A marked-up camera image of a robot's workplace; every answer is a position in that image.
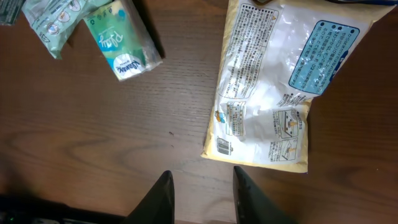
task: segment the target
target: barcode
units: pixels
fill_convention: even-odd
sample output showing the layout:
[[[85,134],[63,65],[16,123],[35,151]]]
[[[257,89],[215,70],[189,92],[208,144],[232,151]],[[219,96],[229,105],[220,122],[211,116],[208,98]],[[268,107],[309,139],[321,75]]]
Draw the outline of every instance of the barcode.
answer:
[[[229,143],[229,141],[225,141],[224,139],[217,138],[217,151],[222,154],[231,155],[231,143]]]

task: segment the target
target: blue label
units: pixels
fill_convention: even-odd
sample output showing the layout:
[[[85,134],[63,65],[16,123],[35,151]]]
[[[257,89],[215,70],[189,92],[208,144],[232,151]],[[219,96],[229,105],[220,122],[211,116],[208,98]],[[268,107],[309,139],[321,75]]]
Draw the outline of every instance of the blue label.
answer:
[[[317,22],[301,53],[289,85],[321,95],[348,55],[359,29],[329,21]]]

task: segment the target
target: brown wooden surface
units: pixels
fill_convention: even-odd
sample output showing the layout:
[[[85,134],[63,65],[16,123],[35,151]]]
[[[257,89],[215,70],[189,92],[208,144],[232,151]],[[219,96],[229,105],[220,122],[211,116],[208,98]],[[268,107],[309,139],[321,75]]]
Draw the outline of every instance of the brown wooden surface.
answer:
[[[167,58],[125,82],[82,22],[63,60],[24,16],[0,27],[2,192],[127,215],[169,169],[178,220],[234,221],[233,165],[200,157],[228,2],[147,3]],[[314,100],[308,174],[244,168],[298,222],[398,222],[397,37],[395,10]]]

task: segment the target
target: wooden table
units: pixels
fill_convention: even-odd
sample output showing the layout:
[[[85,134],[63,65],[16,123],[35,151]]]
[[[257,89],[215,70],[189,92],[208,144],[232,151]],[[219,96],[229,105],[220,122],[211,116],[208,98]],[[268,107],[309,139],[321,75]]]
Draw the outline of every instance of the wooden table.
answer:
[[[234,222],[233,165],[202,159],[228,1],[147,1],[166,59],[118,82],[86,25],[54,60],[24,16],[0,27],[0,189],[127,215],[165,170],[178,220]],[[398,222],[398,10],[309,122],[309,172],[245,167],[300,223]]]

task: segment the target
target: circular icon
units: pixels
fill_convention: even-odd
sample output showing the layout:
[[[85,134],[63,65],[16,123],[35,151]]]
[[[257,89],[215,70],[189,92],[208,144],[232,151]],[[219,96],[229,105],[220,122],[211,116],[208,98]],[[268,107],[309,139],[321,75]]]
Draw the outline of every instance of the circular icon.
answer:
[[[113,61],[113,69],[119,78],[129,78],[144,71],[141,61],[131,54],[121,54]]]
[[[71,1],[69,3],[68,7],[70,8],[70,10],[72,10],[74,12],[80,11],[80,5],[79,5],[79,2],[77,0]]]
[[[55,25],[53,22],[50,22],[47,25],[47,31],[49,32],[49,34],[58,34],[59,30],[60,29],[58,28],[58,26]]]
[[[68,22],[70,20],[70,16],[67,12],[62,11],[61,14],[58,16],[58,20],[61,22]]]

